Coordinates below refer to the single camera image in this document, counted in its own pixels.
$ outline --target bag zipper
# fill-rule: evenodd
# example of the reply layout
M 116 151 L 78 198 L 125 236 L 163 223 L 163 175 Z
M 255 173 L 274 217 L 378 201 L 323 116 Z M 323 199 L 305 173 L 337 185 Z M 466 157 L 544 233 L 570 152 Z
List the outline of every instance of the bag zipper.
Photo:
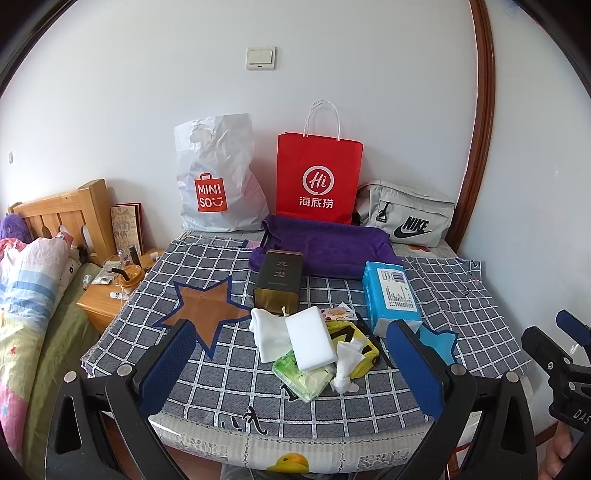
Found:
M 386 202 L 384 208 L 378 212 L 378 216 L 375 218 L 376 222 L 386 223 L 386 220 L 388 220 L 388 214 L 386 213 L 386 208 L 388 208 L 388 205 L 390 205 L 390 202 Z

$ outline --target black clamp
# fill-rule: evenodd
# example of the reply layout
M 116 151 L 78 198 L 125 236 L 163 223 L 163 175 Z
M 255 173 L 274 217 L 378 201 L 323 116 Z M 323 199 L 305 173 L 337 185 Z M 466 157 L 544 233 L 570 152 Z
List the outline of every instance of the black clamp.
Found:
M 148 416 L 162 409 L 195 344 L 195 327 L 181 320 L 135 366 L 89 379 L 68 372 L 51 418 L 46 479 L 127 479 L 106 435 L 101 411 L 110 411 L 145 480 L 187 480 Z
M 582 346 L 591 360 L 591 329 L 566 310 L 558 313 L 556 325 Z M 553 393 L 550 415 L 584 433 L 554 480 L 589 478 L 591 368 L 576 365 L 569 354 L 536 326 L 525 330 L 521 345 L 549 376 L 548 385 Z
M 537 457 L 530 411 L 519 377 L 474 377 L 463 365 L 446 365 L 402 320 L 386 335 L 388 351 L 421 410 L 434 423 L 408 463 L 388 477 L 436 480 L 448 464 L 471 412 L 480 421 L 457 480 L 535 480 Z

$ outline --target yellow duck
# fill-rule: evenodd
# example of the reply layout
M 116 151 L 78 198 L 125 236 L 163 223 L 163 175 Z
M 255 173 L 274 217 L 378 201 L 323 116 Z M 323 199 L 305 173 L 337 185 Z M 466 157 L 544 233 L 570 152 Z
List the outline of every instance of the yellow duck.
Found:
M 310 465 L 305 456 L 299 453 L 288 453 L 277 460 L 275 465 L 271 465 L 268 472 L 279 473 L 309 473 Z

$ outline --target wooden headboard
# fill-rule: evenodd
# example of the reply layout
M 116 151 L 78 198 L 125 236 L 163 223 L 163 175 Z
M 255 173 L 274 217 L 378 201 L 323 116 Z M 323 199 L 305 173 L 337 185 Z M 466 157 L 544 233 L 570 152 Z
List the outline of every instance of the wooden headboard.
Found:
M 92 180 L 72 192 L 59 193 L 27 203 L 16 203 L 8 208 L 25 219 L 33 238 L 51 238 L 60 227 L 74 237 L 73 245 L 89 252 L 89 261 L 101 265 L 115 255 L 115 240 L 111 223 L 111 201 L 104 179 Z M 87 244 L 83 228 L 92 247 Z

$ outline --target paper bag handle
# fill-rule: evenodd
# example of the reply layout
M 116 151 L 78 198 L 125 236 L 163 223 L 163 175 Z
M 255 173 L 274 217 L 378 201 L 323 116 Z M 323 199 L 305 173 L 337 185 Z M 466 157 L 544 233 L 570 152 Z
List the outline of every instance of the paper bag handle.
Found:
M 314 110 L 316 110 L 316 107 L 319 107 L 320 105 L 322 105 L 324 103 L 328 103 L 335 110 L 336 122 L 337 122 L 336 139 L 337 140 L 340 140 L 340 117 L 339 117 L 339 111 L 336 109 L 334 103 L 329 102 L 328 100 L 317 100 L 316 102 L 312 103 L 312 107 L 310 108 L 310 113 L 308 113 L 308 120 L 306 120 L 306 124 L 304 125 L 304 133 L 303 133 L 302 136 L 303 137 L 307 137 L 308 136 L 308 129 L 310 127 L 310 117 L 312 116 L 312 113 L 314 112 Z

